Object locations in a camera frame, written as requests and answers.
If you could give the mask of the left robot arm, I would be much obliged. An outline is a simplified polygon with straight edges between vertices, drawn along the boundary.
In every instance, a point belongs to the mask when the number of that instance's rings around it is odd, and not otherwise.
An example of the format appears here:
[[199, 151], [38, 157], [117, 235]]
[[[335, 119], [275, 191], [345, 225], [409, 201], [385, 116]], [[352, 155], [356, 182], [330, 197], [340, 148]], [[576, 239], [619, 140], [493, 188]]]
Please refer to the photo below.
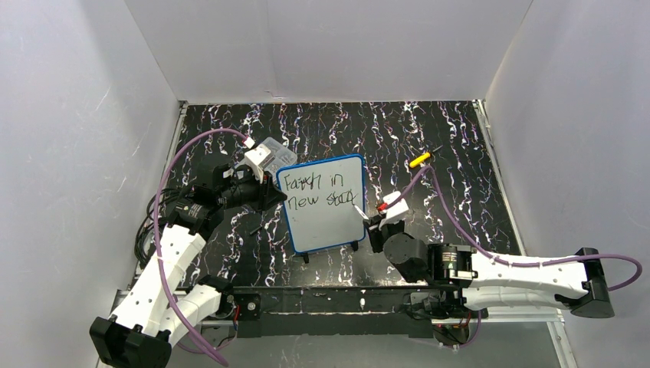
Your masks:
[[100, 360], [112, 367], [164, 367], [173, 347], [220, 309], [231, 293], [224, 278], [207, 276], [180, 299], [173, 292], [191, 261], [205, 247], [224, 218], [242, 206], [262, 212], [287, 196], [277, 186], [279, 170], [272, 156], [246, 153], [235, 166], [221, 154], [206, 156], [196, 178], [167, 208], [159, 244], [135, 285], [108, 318], [91, 324], [90, 337]]

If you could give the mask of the white marker pen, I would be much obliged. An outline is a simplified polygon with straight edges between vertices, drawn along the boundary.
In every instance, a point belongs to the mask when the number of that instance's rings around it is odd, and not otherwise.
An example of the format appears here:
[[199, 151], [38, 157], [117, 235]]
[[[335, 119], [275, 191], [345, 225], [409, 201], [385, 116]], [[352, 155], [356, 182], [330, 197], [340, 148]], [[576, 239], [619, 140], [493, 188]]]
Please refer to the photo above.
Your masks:
[[369, 219], [367, 217], [367, 215], [365, 214], [365, 212], [360, 207], [358, 207], [357, 205], [353, 205], [353, 207], [363, 220], [368, 220]]

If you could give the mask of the blue framed whiteboard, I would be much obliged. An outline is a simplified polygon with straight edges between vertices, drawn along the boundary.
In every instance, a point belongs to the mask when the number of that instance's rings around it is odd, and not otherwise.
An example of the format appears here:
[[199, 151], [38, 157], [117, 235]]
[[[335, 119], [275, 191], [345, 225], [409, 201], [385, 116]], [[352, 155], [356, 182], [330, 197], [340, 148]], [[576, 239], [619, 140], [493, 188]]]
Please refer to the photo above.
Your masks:
[[279, 169], [276, 181], [287, 195], [284, 214], [296, 253], [310, 253], [366, 237], [366, 166], [350, 154]]

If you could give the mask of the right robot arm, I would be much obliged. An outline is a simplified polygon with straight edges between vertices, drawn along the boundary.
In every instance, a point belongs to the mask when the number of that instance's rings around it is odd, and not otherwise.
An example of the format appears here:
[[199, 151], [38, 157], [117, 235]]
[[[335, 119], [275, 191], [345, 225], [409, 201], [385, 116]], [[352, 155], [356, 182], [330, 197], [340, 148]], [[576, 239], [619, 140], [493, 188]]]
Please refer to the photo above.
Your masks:
[[406, 233], [402, 220], [363, 217], [375, 253], [382, 253], [410, 284], [437, 289], [438, 309], [554, 307], [585, 318], [614, 317], [600, 253], [581, 248], [569, 257], [535, 258], [487, 253], [464, 245], [426, 244]]

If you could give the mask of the black marker cap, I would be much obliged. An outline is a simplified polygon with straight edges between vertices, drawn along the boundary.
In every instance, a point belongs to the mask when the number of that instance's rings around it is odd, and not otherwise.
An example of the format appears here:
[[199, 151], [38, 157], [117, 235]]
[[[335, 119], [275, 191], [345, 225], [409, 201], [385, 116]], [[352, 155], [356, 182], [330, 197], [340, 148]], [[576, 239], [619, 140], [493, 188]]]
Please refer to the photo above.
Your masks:
[[262, 229], [262, 226], [258, 226], [257, 228], [253, 229], [252, 231], [249, 232], [249, 236], [256, 235], [259, 233], [259, 231]]

